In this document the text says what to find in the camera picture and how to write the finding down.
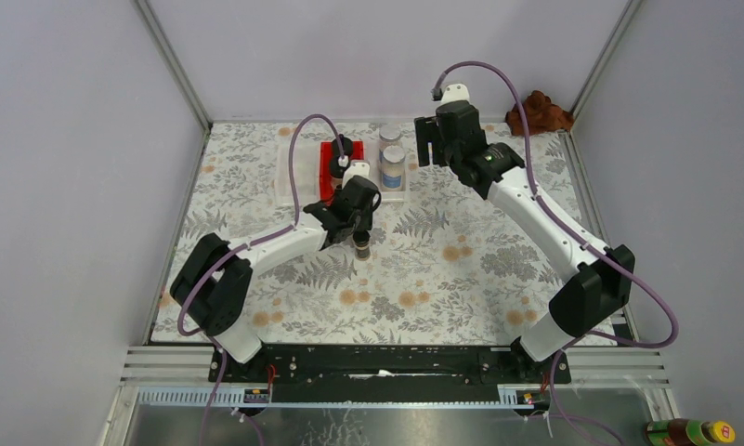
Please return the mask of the small dark spice bottle front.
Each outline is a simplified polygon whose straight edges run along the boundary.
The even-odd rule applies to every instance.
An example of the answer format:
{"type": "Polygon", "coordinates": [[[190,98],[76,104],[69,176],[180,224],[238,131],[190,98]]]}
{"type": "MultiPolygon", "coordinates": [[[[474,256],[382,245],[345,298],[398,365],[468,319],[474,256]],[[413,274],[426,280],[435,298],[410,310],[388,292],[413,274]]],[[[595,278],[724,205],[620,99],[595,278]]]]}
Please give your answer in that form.
{"type": "Polygon", "coordinates": [[[370,258],[370,241],[371,234],[368,231],[358,231],[353,234],[353,244],[357,260],[365,261],[370,258]]]}

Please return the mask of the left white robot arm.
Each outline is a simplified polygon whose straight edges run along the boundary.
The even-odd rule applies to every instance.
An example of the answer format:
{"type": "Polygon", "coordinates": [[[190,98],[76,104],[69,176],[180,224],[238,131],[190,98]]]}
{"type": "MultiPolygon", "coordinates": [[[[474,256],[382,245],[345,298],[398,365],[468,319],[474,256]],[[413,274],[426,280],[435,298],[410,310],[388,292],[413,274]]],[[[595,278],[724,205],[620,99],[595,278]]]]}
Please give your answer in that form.
{"type": "Polygon", "coordinates": [[[317,253],[369,231],[382,201],[369,179],[354,176],[329,203],[301,210],[293,224],[234,247],[215,233],[201,237],[172,280],[169,294],[180,305],[178,330],[190,317],[198,331],[227,353],[230,370],[253,382],[266,369],[263,341],[254,327],[241,321],[253,279],[299,256],[317,253]]]}

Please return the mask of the blue-label shaker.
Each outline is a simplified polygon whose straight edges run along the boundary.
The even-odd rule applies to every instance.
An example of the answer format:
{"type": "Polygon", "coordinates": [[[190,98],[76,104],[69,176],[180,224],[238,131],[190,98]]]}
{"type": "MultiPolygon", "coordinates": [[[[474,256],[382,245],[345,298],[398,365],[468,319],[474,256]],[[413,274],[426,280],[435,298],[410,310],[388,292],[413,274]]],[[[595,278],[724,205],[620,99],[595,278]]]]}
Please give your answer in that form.
{"type": "Polygon", "coordinates": [[[378,129],[378,147],[383,152],[387,147],[398,146],[402,138],[402,131],[398,125],[384,124],[378,129]]]}
{"type": "Polygon", "coordinates": [[[381,175],[384,190],[401,190],[406,153],[402,147],[391,145],[381,154],[381,175]]]}

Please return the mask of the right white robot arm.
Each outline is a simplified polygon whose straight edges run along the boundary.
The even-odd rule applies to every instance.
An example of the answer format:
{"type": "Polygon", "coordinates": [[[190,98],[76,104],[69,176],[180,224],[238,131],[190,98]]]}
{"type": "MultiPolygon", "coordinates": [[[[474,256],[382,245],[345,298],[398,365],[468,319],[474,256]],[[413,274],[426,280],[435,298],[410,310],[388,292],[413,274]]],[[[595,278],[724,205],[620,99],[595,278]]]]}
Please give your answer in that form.
{"type": "Polygon", "coordinates": [[[418,162],[447,166],[459,181],[501,209],[535,242],[562,281],[545,316],[513,344],[512,374],[532,383],[547,359],[624,307],[635,257],[587,233],[551,197],[529,184],[527,164],[504,143],[489,143],[479,112],[466,100],[414,121],[418,162]]]}

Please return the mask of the black-cap jar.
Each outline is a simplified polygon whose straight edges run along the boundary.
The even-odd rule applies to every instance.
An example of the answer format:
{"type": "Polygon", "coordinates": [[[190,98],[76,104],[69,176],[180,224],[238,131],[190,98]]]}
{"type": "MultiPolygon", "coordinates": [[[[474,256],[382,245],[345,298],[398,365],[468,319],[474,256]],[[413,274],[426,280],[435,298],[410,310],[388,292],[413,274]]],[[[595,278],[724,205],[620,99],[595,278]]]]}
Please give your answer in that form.
{"type": "Polygon", "coordinates": [[[349,158],[342,156],[340,158],[331,158],[328,162],[329,180],[334,184],[341,184],[344,174],[349,167],[349,158]]]}
{"type": "Polygon", "coordinates": [[[332,157],[340,158],[342,156],[352,157],[354,152],[354,141],[344,134],[340,134],[331,142],[332,157]]]}

